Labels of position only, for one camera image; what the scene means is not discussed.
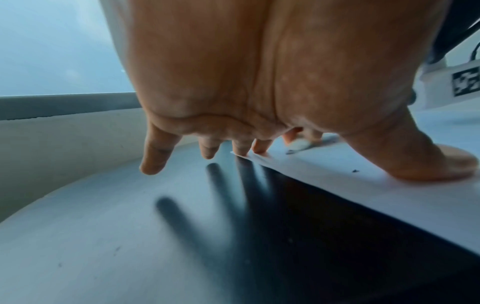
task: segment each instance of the table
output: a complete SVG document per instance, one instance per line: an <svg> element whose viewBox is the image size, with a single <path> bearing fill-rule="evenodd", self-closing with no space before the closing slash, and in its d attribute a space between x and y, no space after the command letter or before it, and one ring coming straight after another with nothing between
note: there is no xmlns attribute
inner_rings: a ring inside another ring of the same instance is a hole
<svg viewBox="0 0 480 304"><path fill-rule="evenodd" d="M129 163L2 222L1 302L478 302L478 256L231 149Z"/></svg>

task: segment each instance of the paper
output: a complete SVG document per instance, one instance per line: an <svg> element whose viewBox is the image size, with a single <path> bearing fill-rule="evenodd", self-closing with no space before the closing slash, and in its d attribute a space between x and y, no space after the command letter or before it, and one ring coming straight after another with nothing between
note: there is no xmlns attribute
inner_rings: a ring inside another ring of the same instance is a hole
<svg viewBox="0 0 480 304"><path fill-rule="evenodd" d="M418 126L436 143L480 156L480 111L421 112ZM276 140L268 156L247 159L387 214L480 254L480 174L456 182L410 183L389 177L334 134L321 147L292 153Z"/></svg>

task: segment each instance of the hand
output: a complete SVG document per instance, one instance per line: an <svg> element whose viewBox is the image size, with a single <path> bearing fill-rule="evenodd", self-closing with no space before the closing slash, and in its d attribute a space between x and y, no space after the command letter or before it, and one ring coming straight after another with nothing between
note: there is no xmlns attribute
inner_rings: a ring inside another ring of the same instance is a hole
<svg viewBox="0 0 480 304"><path fill-rule="evenodd" d="M224 140L238 155L263 153L297 127L338 133L398 178L477 168L474 156L434 145L407 109L448 0L122 3L103 5L117 15L124 43L113 37L147 115L146 174L182 135L199 136L210 159Z"/></svg>

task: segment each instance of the finger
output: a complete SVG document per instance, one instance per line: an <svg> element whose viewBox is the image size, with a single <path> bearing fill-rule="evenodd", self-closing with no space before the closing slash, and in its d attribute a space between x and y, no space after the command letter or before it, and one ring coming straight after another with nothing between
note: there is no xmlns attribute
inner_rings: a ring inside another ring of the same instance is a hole
<svg viewBox="0 0 480 304"><path fill-rule="evenodd" d="M198 144L200 145L200 153L204 159L212 159L220 148L223 140L213 138L198 138Z"/></svg>
<svg viewBox="0 0 480 304"><path fill-rule="evenodd" d="M246 156L252 148L253 140L234 140L232 142L233 152L238 156Z"/></svg>
<svg viewBox="0 0 480 304"><path fill-rule="evenodd" d="M180 139L181 136L164 132L149 122L140 171L147 175L159 173Z"/></svg>
<svg viewBox="0 0 480 304"><path fill-rule="evenodd" d="M406 107L361 132L343 135L358 153L390 175L410 180L448 180L472 175L478 160L454 147L437 146Z"/></svg>
<svg viewBox="0 0 480 304"><path fill-rule="evenodd" d="M317 131L309 128L303 129L303 136L305 137L305 139L307 139L308 141L314 144L319 144L320 142L322 142L323 134L324 133L321 131Z"/></svg>
<svg viewBox="0 0 480 304"><path fill-rule="evenodd" d="M253 144L252 151L256 154L265 153L269 149L269 147L272 145L273 142L274 141L270 139L269 140L257 139Z"/></svg>
<svg viewBox="0 0 480 304"><path fill-rule="evenodd" d="M303 131L303 128L297 127L287 131L285 134L282 135L283 142L288 146L297 138L298 133Z"/></svg>

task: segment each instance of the white wall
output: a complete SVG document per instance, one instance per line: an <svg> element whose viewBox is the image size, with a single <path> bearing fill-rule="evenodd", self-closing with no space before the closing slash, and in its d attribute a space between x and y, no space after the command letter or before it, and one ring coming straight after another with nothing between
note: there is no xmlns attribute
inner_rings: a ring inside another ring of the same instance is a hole
<svg viewBox="0 0 480 304"><path fill-rule="evenodd" d="M0 221L75 180L141 158L145 133L141 109L0 121Z"/></svg>

